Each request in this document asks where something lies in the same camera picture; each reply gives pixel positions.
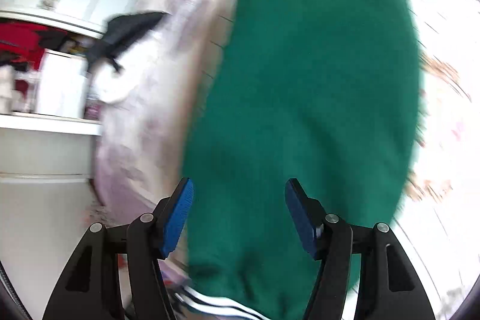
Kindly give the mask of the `green and cream varsity jacket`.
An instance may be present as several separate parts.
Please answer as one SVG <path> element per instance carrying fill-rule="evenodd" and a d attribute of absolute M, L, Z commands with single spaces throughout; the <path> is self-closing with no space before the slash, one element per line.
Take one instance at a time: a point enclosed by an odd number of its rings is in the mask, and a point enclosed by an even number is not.
<path fill-rule="evenodd" d="M 349 223 L 389 222 L 408 174 L 420 54 L 407 0 L 237 0 L 182 172 L 194 290 L 300 319 L 318 265 L 288 179 Z"/>

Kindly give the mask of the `white box on shelf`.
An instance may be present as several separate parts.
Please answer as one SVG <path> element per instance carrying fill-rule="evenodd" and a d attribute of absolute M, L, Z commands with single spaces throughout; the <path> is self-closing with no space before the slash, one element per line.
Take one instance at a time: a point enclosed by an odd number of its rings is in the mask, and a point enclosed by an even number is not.
<path fill-rule="evenodd" d="M 41 60 L 34 113 L 83 118 L 88 79 L 84 57 L 47 49 Z"/>

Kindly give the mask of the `red garment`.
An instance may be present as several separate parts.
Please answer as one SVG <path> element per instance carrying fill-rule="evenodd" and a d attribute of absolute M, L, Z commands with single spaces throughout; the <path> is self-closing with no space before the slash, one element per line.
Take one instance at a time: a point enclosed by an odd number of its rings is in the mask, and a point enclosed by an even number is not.
<path fill-rule="evenodd" d="M 38 71 L 46 49 L 58 49 L 67 38 L 67 31 L 27 22 L 1 23 L 1 51 L 24 58 Z"/>

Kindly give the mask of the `white shelf unit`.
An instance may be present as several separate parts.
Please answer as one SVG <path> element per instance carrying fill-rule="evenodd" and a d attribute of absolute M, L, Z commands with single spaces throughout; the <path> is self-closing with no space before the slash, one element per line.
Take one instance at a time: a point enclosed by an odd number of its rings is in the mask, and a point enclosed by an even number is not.
<path fill-rule="evenodd" d="M 4 21 L 38 23 L 100 37 L 137 0 L 1 0 Z M 84 231 L 100 126 L 83 119 L 1 117 L 1 263 L 32 319 Z"/>

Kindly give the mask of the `purple fuzzy blanket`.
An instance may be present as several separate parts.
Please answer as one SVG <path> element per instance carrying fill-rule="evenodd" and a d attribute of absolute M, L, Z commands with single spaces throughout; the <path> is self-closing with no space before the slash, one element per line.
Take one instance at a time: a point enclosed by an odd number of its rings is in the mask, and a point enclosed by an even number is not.
<path fill-rule="evenodd" d="M 140 13 L 164 18 L 122 50 L 120 74 L 96 71 L 94 185 L 109 223 L 132 221 L 173 190 L 198 88 L 221 57 L 214 32 L 227 8 L 227 0 L 139 0 Z"/>

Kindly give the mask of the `floral white bed sheet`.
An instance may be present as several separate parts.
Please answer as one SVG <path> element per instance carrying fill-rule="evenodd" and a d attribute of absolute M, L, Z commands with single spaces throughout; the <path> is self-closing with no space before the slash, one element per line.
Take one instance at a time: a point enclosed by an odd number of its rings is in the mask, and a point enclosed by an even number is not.
<path fill-rule="evenodd" d="M 421 102 L 408 182 L 392 227 L 437 319 L 459 319 L 479 292 L 479 247 L 459 212 L 479 203 L 479 0 L 408 0 L 421 45 Z"/>

